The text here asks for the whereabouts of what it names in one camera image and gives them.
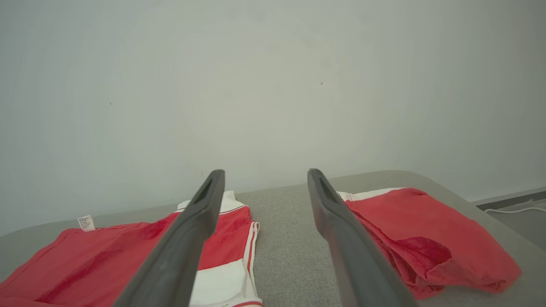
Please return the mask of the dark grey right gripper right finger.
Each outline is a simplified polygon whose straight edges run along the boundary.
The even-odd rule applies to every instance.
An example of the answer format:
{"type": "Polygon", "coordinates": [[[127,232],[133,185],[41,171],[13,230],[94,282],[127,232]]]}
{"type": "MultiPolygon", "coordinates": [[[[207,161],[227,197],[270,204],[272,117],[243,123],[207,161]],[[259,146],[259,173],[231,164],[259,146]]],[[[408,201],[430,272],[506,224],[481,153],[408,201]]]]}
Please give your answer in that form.
{"type": "Polygon", "coordinates": [[[308,190],[316,228],[329,245],[344,307],[416,307],[410,290],[319,169],[308,190]]]}

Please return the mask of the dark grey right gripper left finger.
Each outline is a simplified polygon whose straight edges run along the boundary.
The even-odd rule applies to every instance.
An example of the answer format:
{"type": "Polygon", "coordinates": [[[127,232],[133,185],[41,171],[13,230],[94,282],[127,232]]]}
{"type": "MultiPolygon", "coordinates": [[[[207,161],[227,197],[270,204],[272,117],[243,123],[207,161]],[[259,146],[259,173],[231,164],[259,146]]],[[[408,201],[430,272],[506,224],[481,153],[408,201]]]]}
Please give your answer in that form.
{"type": "Polygon", "coordinates": [[[216,231],[225,184],[224,170],[209,174],[125,286],[116,307],[189,306],[203,245],[216,231]]]}

